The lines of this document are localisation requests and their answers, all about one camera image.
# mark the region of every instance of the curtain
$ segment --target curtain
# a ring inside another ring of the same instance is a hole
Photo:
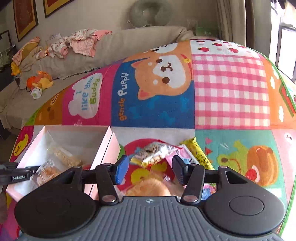
[[[245,0],[217,0],[218,28],[222,40],[246,45]]]

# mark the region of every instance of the sofa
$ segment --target sofa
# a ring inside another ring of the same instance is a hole
[[[127,29],[105,35],[98,41],[94,58],[74,53],[69,49],[65,59],[57,56],[40,59],[29,71],[22,72],[19,86],[13,81],[4,89],[5,92],[0,92],[0,100],[4,99],[0,109],[0,121],[4,128],[17,134],[38,108],[55,94],[87,75],[87,72],[138,52],[193,37],[192,31],[179,26]],[[44,90],[40,99],[34,100],[26,90],[26,82],[40,70],[52,75],[54,85]]]

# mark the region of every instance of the speech bubble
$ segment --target speech bubble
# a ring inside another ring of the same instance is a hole
[[[72,116],[80,115],[84,119],[90,119],[96,115],[99,109],[102,79],[102,73],[95,73],[72,86],[75,92],[73,100],[68,104]]]

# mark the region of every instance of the bread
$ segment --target bread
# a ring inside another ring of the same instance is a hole
[[[171,196],[169,189],[159,180],[149,178],[128,189],[125,196]]]

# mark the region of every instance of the sofa cushion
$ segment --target sofa cushion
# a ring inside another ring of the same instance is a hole
[[[51,74],[53,79],[65,79],[73,74],[112,64],[138,52],[193,36],[192,31],[179,26],[133,28],[107,34],[97,42],[94,58],[74,53],[70,48],[65,59],[47,56],[38,60],[30,71],[22,72],[20,89],[25,89],[27,79],[40,70]]]
[[[12,81],[0,92],[0,112],[2,112],[6,105],[14,98],[18,89],[16,81]]]

